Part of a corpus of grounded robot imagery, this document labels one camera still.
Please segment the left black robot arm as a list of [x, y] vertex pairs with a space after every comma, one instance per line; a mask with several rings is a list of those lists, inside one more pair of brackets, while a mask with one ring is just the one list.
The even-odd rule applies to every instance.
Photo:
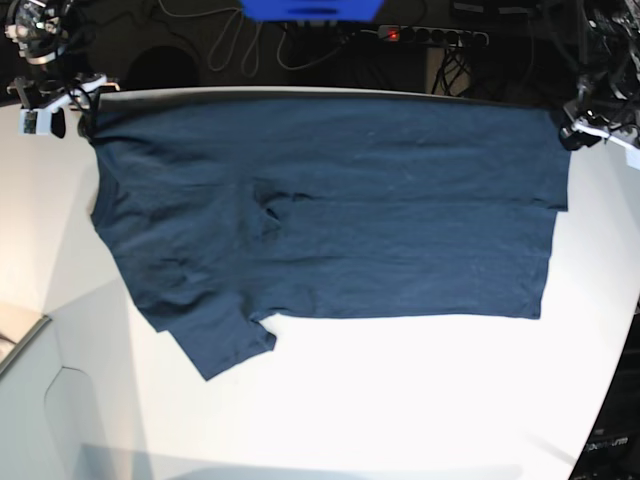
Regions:
[[563, 106], [559, 130], [568, 150], [603, 141], [639, 168], [639, 3], [579, 1], [574, 61], [576, 97]]

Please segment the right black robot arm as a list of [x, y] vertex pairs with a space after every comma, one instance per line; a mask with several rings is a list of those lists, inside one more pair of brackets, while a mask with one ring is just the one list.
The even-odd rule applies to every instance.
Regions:
[[17, 76], [7, 92], [21, 104], [19, 132], [66, 135], [65, 110], [80, 114], [79, 134], [94, 136], [101, 94], [118, 83], [90, 66], [87, 51], [98, 26], [76, 1], [13, 1], [4, 34], [18, 48], [29, 74]]

